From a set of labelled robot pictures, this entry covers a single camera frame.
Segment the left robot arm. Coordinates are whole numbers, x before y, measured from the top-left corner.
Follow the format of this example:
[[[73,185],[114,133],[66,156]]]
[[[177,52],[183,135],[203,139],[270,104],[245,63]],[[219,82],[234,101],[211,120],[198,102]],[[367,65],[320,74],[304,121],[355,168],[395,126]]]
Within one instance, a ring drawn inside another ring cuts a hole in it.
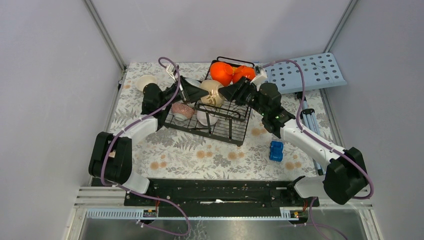
[[[100,132],[88,166],[88,173],[100,179],[104,186],[119,185],[136,192],[136,199],[144,206],[154,202],[155,192],[149,188],[149,179],[133,170],[133,149],[164,125],[172,104],[195,103],[209,94],[200,87],[200,82],[183,76],[165,90],[151,78],[145,75],[137,81],[143,93],[141,116],[116,134]]]

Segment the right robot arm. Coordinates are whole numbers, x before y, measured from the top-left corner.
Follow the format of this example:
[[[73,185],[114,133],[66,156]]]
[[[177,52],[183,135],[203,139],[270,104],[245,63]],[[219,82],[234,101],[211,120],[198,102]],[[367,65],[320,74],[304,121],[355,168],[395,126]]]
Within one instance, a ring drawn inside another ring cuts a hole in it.
[[[281,94],[274,83],[263,83],[257,88],[243,77],[235,84],[219,88],[218,92],[236,105],[255,110],[269,133],[298,147],[325,169],[324,175],[300,176],[289,184],[286,198],[291,205],[299,206],[310,197],[328,197],[344,205],[370,185],[362,153],[354,147],[345,149],[335,145],[309,131],[281,105]]]

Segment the black wire dish rack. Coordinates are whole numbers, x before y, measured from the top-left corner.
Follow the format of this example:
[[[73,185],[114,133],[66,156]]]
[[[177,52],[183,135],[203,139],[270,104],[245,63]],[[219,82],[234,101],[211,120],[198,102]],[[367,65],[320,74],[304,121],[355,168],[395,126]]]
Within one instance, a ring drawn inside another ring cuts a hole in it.
[[[212,106],[198,100],[193,108],[194,115],[187,120],[177,120],[172,111],[169,111],[163,125],[239,147],[243,145],[251,114],[250,107],[227,100],[221,106]]]

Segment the plain beige bowl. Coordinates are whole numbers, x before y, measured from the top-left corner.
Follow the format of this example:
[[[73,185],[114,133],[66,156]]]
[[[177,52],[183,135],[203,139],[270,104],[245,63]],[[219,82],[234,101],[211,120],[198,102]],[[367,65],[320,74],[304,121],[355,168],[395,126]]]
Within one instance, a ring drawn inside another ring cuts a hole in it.
[[[154,75],[151,74],[145,74],[140,76],[136,81],[135,81],[135,87],[137,90],[139,90],[140,92],[143,92],[144,88],[149,85],[149,84],[157,84],[158,80]]]

